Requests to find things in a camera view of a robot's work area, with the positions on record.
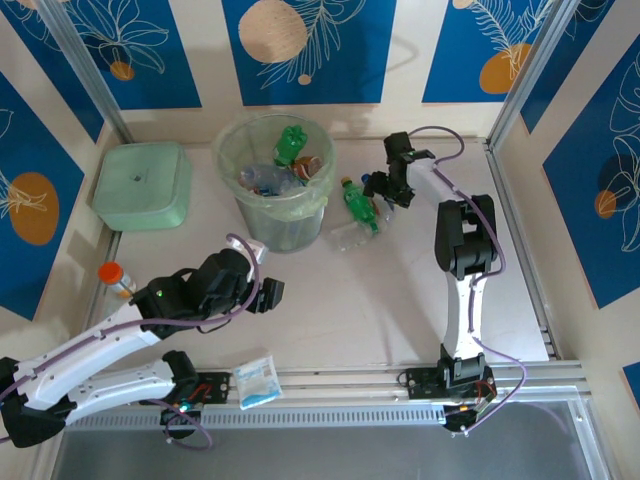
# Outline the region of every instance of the plastic bottle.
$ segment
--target plastic bottle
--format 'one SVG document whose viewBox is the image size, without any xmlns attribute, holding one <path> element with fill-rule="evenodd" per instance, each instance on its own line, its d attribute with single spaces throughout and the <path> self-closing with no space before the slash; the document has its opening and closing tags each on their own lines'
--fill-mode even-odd
<svg viewBox="0 0 640 480">
<path fill-rule="evenodd" d="M 122 298 L 131 298 L 136 292 L 136 283 L 116 262 L 107 262 L 98 270 L 98 277 L 113 292 Z"/>
<path fill-rule="evenodd" d="M 288 167 L 296 161 L 306 144 L 307 134 L 302 131 L 300 125 L 285 128 L 273 149 L 273 161 L 279 167 Z"/>
<path fill-rule="evenodd" d="M 240 185 L 248 190 L 258 190 L 263 196 L 284 195 L 288 190 L 302 186 L 291 170 L 275 165 L 257 163 L 240 171 Z"/>
<path fill-rule="evenodd" d="M 355 185 L 353 181 L 351 181 L 351 178 L 344 177 L 341 183 L 344 189 L 344 201 L 351 211 L 353 218 L 358 223 L 368 225 L 374 234 L 378 233 L 380 230 L 377 224 L 378 218 L 371 199 L 363 195 L 362 188 Z"/>
</svg>

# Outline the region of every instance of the white tabletop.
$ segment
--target white tabletop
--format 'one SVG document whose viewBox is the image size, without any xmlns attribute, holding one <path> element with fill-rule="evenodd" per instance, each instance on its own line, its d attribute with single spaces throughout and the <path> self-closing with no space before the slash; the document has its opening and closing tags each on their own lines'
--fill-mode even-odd
<svg viewBox="0 0 640 480">
<path fill-rule="evenodd" d="M 455 143 L 416 141 L 436 155 Z M 447 287 L 433 254 L 436 212 L 416 197 L 391 228 L 348 252 L 332 249 L 329 232 L 350 221 L 339 179 L 385 170 L 380 140 L 336 142 L 338 174 L 320 237 L 292 254 L 268 254 L 262 275 L 286 283 L 281 304 L 264 315 L 242 314 L 211 335 L 181 332 L 131 355 L 118 367 L 184 350 L 198 368 L 232 367 L 261 352 L 279 367 L 434 363 L 446 329 Z M 232 194 L 216 177 L 208 147 L 187 149 L 193 164 L 189 214 L 178 228 L 122 235 L 116 260 L 145 285 L 184 267 L 199 267 L 225 247 L 228 232 L 248 234 Z M 523 360 L 547 360 L 546 349 L 499 205 L 482 145 L 443 169 L 469 193 L 489 193 L 496 203 L 498 234 L 508 259 L 502 276 L 487 283 L 482 337 L 487 345 Z M 488 354 L 487 359 L 501 361 Z"/>
</svg>

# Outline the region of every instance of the beige circle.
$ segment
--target beige circle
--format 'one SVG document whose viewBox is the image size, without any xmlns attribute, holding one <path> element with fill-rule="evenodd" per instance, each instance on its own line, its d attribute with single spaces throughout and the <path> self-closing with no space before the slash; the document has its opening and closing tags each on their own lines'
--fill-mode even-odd
<svg viewBox="0 0 640 480">
<path fill-rule="evenodd" d="M 30 8 L 31 10 L 36 9 L 36 4 L 34 3 L 34 0 L 16 0 L 16 1 L 24 5 L 25 7 Z M 58 0 L 58 3 L 64 3 L 68 1 L 69 0 Z"/>
<path fill-rule="evenodd" d="M 455 8 L 463 9 L 471 5 L 475 0 L 453 0 L 453 6 Z"/>
<path fill-rule="evenodd" d="M 298 77 L 298 83 L 300 85 L 309 85 L 311 83 L 311 77 L 306 73 L 303 73 Z"/>
<path fill-rule="evenodd" d="M 295 9 L 282 0 L 260 0 L 240 19 L 240 43 L 262 63 L 291 60 L 307 44 L 307 28 Z"/>
</svg>

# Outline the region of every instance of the transparent plastic bin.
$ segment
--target transparent plastic bin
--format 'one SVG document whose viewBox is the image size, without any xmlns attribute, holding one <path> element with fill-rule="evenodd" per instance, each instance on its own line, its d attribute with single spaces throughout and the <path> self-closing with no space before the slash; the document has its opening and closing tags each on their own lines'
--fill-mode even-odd
<svg viewBox="0 0 640 480">
<path fill-rule="evenodd" d="M 238 183 L 240 170 L 256 163 L 273 164 L 273 149 L 282 131 L 300 125 L 307 144 L 298 155 L 318 156 L 324 165 L 304 187 L 282 196 L 262 197 Z M 213 145 L 218 172 L 236 197 L 252 238 L 274 252 L 292 252 L 310 245 L 320 233 L 324 207 L 334 185 L 335 145 L 317 123 L 288 114 L 252 117 L 227 127 Z"/>
</svg>

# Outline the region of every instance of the white packet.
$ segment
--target white packet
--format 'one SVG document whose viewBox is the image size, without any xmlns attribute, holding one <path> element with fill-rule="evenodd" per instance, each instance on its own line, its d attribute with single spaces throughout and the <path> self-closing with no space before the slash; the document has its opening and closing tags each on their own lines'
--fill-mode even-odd
<svg viewBox="0 0 640 480">
<path fill-rule="evenodd" d="M 271 355 L 234 368 L 233 375 L 241 410 L 262 405 L 282 395 Z"/>
</svg>

